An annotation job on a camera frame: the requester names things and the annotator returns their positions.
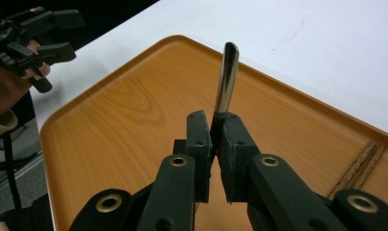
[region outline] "wood grain surface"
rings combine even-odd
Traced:
[[[221,53],[165,38],[49,117],[41,143],[57,230],[67,230],[94,194],[151,183],[173,140],[186,138],[189,113],[204,110],[210,124],[220,66]],[[322,195],[368,141],[386,143],[363,191],[388,202],[388,134],[243,64],[230,112],[262,152],[284,158]],[[218,163],[212,171],[210,203],[199,205],[195,229],[251,230],[246,205],[225,201]]]

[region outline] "brass grommet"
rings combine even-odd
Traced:
[[[362,211],[364,213],[374,214],[379,210],[377,205],[371,199],[363,195],[359,195],[359,194],[349,195],[347,196],[347,202],[353,208],[359,211]]]
[[[121,196],[119,194],[108,194],[101,197],[96,204],[96,209],[100,213],[110,213],[121,205]]]
[[[187,159],[183,157],[175,157],[169,161],[175,167],[182,167],[187,164]]]
[[[274,157],[263,157],[261,161],[263,165],[268,167],[276,167],[280,164],[280,162],[278,162],[278,160]]]

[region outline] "finger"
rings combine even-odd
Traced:
[[[30,39],[29,43],[28,43],[28,45],[26,47],[28,47],[29,49],[33,50],[35,53],[38,53],[37,52],[37,48],[40,47],[40,44],[37,41],[35,41],[33,39]]]
[[[25,75],[22,76],[22,79],[30,79],[32,77],[36,77],[36,79],[39,79],[43,76],[46,76],[50,73],[50,66],[48,64],[43,63],[43,65],[39,68],[39,71],[42,76],[38,76],[33,69],[26,69]]]

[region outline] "dark background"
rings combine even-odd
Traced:
[[[54,42],[71,43],[75,50],[97,39],[158,0],[0,0],[5,16],[44,7],[47,11],[78,10],[86,25],[81,28],[53,30],[49,34]]]

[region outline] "white table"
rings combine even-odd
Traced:
[[[162,0],[52,66],[32,89],[39,129],[65,103],[150,45],[184,35],[388,133],[388,1]]]

